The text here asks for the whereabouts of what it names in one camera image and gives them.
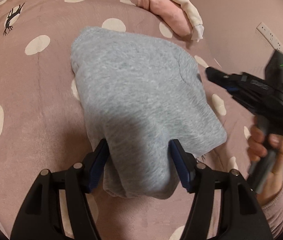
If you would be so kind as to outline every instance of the wall outlet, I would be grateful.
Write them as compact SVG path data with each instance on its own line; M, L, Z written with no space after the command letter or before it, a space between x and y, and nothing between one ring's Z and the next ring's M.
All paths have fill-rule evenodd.
M261 23L257 26L257 30L266 38L270 45L283 53L283 44L278 40L274 32L272 32L266 24Z

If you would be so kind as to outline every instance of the folded gray sweatshirt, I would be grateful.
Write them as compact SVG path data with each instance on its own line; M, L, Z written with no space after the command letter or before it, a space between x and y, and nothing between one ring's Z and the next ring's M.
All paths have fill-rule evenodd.
M109 145L103 186L111 195L168 198L179 182L169 140L199 157L227 139L195 59L169 41L88 27L72 44L71 65L91 145Z

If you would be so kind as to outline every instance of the pink cloth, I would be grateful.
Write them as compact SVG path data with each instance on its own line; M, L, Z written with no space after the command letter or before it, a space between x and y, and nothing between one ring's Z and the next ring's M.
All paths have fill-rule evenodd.
M185 37L192 34L193 27L186 13L171 0L138 0L137 5L160 16L177 35Z
M277 196L262 207L273 237L276 238L283 231L283 187Z

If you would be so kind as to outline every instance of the hand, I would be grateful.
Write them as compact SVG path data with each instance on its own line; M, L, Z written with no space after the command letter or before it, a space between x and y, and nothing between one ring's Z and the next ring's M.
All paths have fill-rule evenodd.
M258 162L260 157L267 155L267 150L262 145L265 135L257 128L256 118L254 118L254 123L255 125L251 127L251 137L248 139L249 148L247 153L251 161ZM272 201L283 186L283 136L270 134L268 139L270 145L275 149L279 149L279 151L276 163L265 182L263 191L257 194L257 200L261 206Z

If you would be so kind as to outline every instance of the metal screw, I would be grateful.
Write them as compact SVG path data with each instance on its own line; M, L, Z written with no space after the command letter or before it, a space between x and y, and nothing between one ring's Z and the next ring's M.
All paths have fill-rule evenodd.
M74 168L75 168L75 169L80 169L80 168L82 168L82 166L83 166L82 163L75 163L75 164L74 164Z
M47 169L44 169L40 172L40 175L46 176L46 175L48 175L48 173L49 173L49 171Z
M236 169L232 169L230 172L231 172L231 174L233 174L235 176L238 176L240 174L240 172Z
M204 163L197 163L196 167L200 170L203 170L204 168L206 168L206 165Z

